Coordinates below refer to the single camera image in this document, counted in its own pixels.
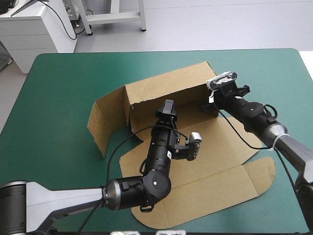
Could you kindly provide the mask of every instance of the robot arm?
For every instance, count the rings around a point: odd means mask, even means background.
[[[276,148],[298,171],[295,183],[297,196],[310,231],[313,230],[313,150],[302,145],[279,123],[276,110],[270,105],[249,102],[243,96],[250,92],[249,86],[238,88],[235,72],[225,72],[207,81],[212,91],[205,110],[225,110],[240,121],[247,132],[255,134],[267,147]],[[271,107],[272,116],[267,107]]]
[[[185,145],[179,145],[172,100],[165,101],[156,117],[142,175],[110,180],[107,188],[48,190],[35,182],[10,182],[0,188],[0,234],[45,235],[56,219],[95,207],[115,211],[140,206],[142,212],[152,211],[170,193],[171,160],[194,160],[201,143],[199,133],[191,133]]]

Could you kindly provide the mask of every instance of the green table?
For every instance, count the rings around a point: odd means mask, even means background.
[[[36,181],[47,188],[103,185],[106,160],[87,129],[93,102],[131,82],[209,61],[216,73],[236,71],[238,85],[250,85],[250,101],[269,103],[290,134],[313,148],[313,82],[293,49],[176,51],[136,53],[43,54],[37,57],[0,135],[0,184]],[[110,154],[129,128],[110,140]],[[118,159],[140,141],[133,138],[113,161],[112,177],[121,177]],[[182,224],[188,232],[306,232],[287,176],[273,152],[277,174],[262,196]],[[60,231],[75,231],[86,213],[56,222]],[[97,210],[85,231],[153,231],[130,210]]]

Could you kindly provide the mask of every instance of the cabinet drawer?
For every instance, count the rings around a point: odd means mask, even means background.
[[[28,73],[37,55],[44,53],[57,53],[56,49],[23,49],[8,50],[22,72]]]
[[[0,36],[48,34],[40,20],[0,21]]]
[[[0,36],[0,41],[7,50],[55,48],[49,35]]]

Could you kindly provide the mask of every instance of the gray floor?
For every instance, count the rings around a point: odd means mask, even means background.
[[[86,0],[95,14],[105,0]],[[121,0],[121,11],[138,8]],[[313,0],[145,0],[147,31],[140,22],[94,25],[78,35],[75,52],[167,51],[291,47],[313,64]],[[0,72],[0,132],[24,83],[13,63]]]

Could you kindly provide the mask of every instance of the unfolded cardboard box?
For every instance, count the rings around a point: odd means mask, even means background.
[[[186,135],[199,132],[202,136],[194,161],[172,160],[170,194],[151,213],[132,209],[148,227],[171,228],[255,198],[272,184],[273,159],[265,157],[242,165],[257,151],[248,148],[216,112],[200,111],[210,95],[206,81],[214,76],[210,65],[203,62],[127,84],[94,103],[88,128],[103,156],[115,131],[128,124],[133,132],[155,124],[155,112],[166,99],[175,102],[178,129]],[[238,121],[230,120],[251,145],[261,147]],[[147,157],[151,130],[137,136],[143,143],[120,159],[123,177],[139,175],[139,166]]]

